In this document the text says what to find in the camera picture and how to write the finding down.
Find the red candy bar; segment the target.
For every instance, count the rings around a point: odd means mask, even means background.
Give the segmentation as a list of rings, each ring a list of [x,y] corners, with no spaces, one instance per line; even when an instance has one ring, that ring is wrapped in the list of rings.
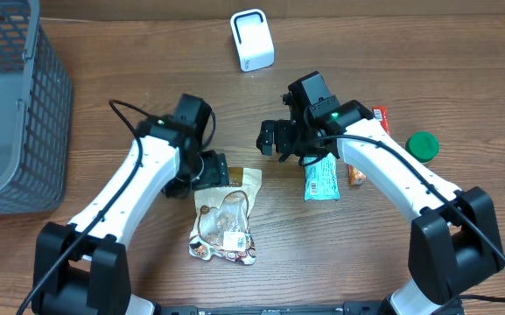
[[[381,124],[382,128],[390,135],[388,108],[385,106],[375,106],[372,108],[375,119]]]

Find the beige snack pouch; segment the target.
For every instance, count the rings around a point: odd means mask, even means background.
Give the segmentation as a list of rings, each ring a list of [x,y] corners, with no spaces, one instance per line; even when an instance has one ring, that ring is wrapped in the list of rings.
[[[259,169],[231,167],[229,184],[194,194],[196,220],[189,235],[189,254],[209,261],[217,256],[241,265],[256,262],[249,217],[262,186]]]

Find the green lid jar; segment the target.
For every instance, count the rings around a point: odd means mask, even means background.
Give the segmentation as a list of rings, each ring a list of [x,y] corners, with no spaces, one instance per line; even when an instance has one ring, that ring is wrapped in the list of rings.
[[[405,143],[405,149],[420,163],[432,161],[439,153],[439,141],[431,133],[419,131]]]

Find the teal wet wipes packet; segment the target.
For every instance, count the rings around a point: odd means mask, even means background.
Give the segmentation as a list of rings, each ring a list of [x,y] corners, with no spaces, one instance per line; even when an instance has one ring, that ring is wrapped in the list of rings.
[[[305,200],[338,200],[336,158],[328,155],[316,164],[316,157],[305,157]]]

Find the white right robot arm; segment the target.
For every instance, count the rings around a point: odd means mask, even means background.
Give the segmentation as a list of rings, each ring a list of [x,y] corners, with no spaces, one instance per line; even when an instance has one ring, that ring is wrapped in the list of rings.
[[[283,96],[288,120],[262,122],[257,148],[281,159],[335,156],[363,172],[410,223],[410,281],[381,314],[461,314],[467,290],[505,267],[494,202],[462,190],[417,161],[357,100],[341,103],[313,72]]]

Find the small orange tissue pack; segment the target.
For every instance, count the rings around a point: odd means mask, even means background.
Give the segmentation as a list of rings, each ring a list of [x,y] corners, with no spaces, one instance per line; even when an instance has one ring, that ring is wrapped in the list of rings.
[[[366,179],[366,175],[352,165],[348,165],[349,184],[351,186],[361,186]]]

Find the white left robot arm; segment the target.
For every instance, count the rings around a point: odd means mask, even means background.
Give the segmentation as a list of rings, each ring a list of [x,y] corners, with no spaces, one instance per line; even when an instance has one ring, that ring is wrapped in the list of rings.
[[[226,158],[204,135],[215,115],[183,94],[171,115],[145,114],[130,126],[130,151],[97,197],[66,225],[47,223],[37,238],[32,291],[18,312],[35,314],[159,314],[158,303],[136,296],[127,249],[159,194],[185,198],[226,186]]]

